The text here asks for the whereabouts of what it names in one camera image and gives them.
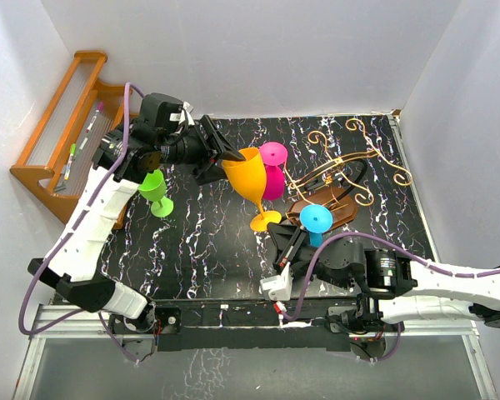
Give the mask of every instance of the marker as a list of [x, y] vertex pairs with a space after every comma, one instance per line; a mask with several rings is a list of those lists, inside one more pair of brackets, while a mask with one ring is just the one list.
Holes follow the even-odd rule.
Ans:
[[285, 262], [289, 259], [289, 255], [291, 254], [291, 251], [294, 249], [294, 246], [291, 246], [288, 250], [287, 253], [285, 254], [285, 257], [282, 258], [282, 261], [280, 262], [280, 268], [285, 267]]
[[76, 152], [76, 143], [73, 143], [70, 147], [70, 152], [68, 153], [67, 169], [65, 169], [64, 179], [67, 181], [70, 175], [70, 167], [73, 165], [74, 153]]
[[89, 136], [90, 136], [89, 133], [91, 132], [91, 129], [93, 129], [94, 122], [97, 120], [98, 114], [100, 114], [102, 109], [103, 109], [103, 102], [100, 102], [100, 104], [98, 104], [97, 111], [94, 113], [94, 115], [91, 118], [91, 122], [87, 125], [87, 129], [85, 130], [87, 135], [83, 139], [82, 144], [80, 144], [77, 155], [83, 150], [83, 147], [87, 143], [87, 140], [89, 139]]

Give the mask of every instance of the brown wooden stand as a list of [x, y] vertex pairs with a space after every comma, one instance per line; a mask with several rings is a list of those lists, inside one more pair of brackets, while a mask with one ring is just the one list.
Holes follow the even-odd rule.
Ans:
[[[74, 54], [26, 147], [10, 168], [11, 174], [63, 223], [68, 222], [85, 188], [91, 165], [88, 155], [96, 150], [100, 136], [105, 133], [102, 129], [114, 129], [123, 119], [124, 86], [108, 85], [98, 79], [107, 59], [104, 52]], [[68, 162], [69, 149], [85, 132], [88, 116], [93, 115], [99, 102], [103, 103], [103, 110], [95, 122], [98, 131], [87, 140], [82, 159], [74, 161], [72, 188], [59, 192], [56, 187]], [[124, 214], [125, 208], [115, 224], [116, 229], [123, 226]]]
[[[344, 198], [342, 198], [339, 201], [339, 205], [337, 205], [335, 202], [331, 202], [331, 200], [333, 200], [333, 196], [335, 196], [335, 198], [338, 198], [343, 193], [344, 189], [342, 189], [341, 187], [331, 186], [306, 197], [306, 199], [313, 204], [333, 204], [333, 207], [335, 209], [330, 210], [333, 215], [333, 224], [332, 227], [327, 230], [327, 232], [330, 232], [333, 229], [337, 229], [346, 223], [350, 223], [354, 220], [356, 215], [358, 215], [358, 205], [350, 196], [345, 196]], [[309, 204], [309, 202], [306, 202], [303, 199], [294, 202], [287, 212], [287, 217], [289, 218], [289, 220], [296, 225], [301, 226], [302, 224], [300, 223], [299, 219], [300, 212]]]

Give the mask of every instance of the white arm segment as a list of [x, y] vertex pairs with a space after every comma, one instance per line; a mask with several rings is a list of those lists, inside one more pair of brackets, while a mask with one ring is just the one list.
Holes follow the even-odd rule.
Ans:
[[[435, 267], [456, 273], [478, 274], [482, 269], [431, 262]], [[411, 261], [411, 276], [418, 286], [393, 300], [379, 300], [385, 323], [412, 319], [481, 318], [468, 310], [473, 303], [500, 311], [500, 274], [491, 277], [450, 277]]]
[[[478, 274], [485, 270], [458, 267], [440, 262], [431, 262], [435, 267], [456, 273]], [[435, 296], [451, 298], [467, 303], [481, 304], [495, 311], [500, 311], [500, 274], [491, 277], [450, 277], [434, 272], [419, 262], [411, 261], [411, 276], [417, 280], [418, 286], [405, 293], [410, 296]]]
[[412, 319], [472, 319], [481, 318], [468, 311], [471, 302], [439, 298], [434, 296], [396, 297], [393, 300], [379, 300], [379, 311], [383, 312], [385, 323], [400, 323]]
[[[89, 209], [87, 202], [107, 172], [108, 170], [102, 167], [96, 170], [91, 168], [89, 171], [83, 194], [55, 246], [67, 233], [73, 231], [73, 224], [78, 215], [83, 210], [89, 212], [76, 232], [48, 265], [60, 277], [66, 273], [71, 277], [71, 282], [84, 282], [93, 278], [103, 244], [118, 220], [118, 215], [139, 186], [137, 183], [125, 180], [115, 182], [111, 176]], [[115, 282], [115, 292], [103, 309], [135, 319], [139, 317], [147, 302], [140, 293], [120, 282]]]

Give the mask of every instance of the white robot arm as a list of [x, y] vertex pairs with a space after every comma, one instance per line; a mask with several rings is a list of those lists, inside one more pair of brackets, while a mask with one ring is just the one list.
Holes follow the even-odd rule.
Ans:
[[[289, 300], [292, 280], [304, 276], [303, 300], [314, 274], [356, 293], [357, 309], [344, 312], [340, 322], [353, 331], [378, 330], [383, 323], [444, 318], [481, 320], [500, 328], [500, 267], [485, 270], [431, 262], [360, 232], [339, 233], [316, 249], [301, 228], [269, 224], [268, 230], [277, 250], [273, 266], [278, 275], [261, 281], [265, 298]], [[392, 250], [365, 249], [348, 237], [371, 239]], [[291, 321], [298, 310], [294, 316], [284, 311], [283, 315]]]
[[[244, 157], [215, 128], [209, 116], [194, 122], [186, 102], [160, 93], [149, 94], [131, 124], [128, 96], [124, 103], [124, 124], [102, 139], [70, 222], [46, 257], [34, 258], [28, 271], [34, 275], [34, 282], [40, 280], [55, 288], [81, 309], [123, 315], [130, 328], [145, 332], [154, 323], [153, 302], [97, 271], [103, 244], [120, 212], [147, 174], [161, 164], [191, 166], [191, 174], [201, 185], [226, 177], [216, 165], [218, 160], [242, 161]], [[30, 333], [23, 329], [26, 303], [25, 298], [19, 326]]]

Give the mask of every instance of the wooden shelf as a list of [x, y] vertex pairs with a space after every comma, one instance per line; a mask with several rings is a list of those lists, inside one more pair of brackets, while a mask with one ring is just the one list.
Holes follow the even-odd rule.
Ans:
[[[26, 147], [10, 168], [11, 174], [63, 223], [68, 222], [78, 204], [100, 140], [123, 119], [124, 86], [108, 85], [98, 79], [107, 59], [103, 52], [74, 54]], [[76, 143], [79, 149], [100, 102], [103, 109], [85, 147], [81, 152], [77, 150], [69, 179], [63, 181], [70, 147]], [[122, 210], [115, 228], [123, 226], [124, 214]]]

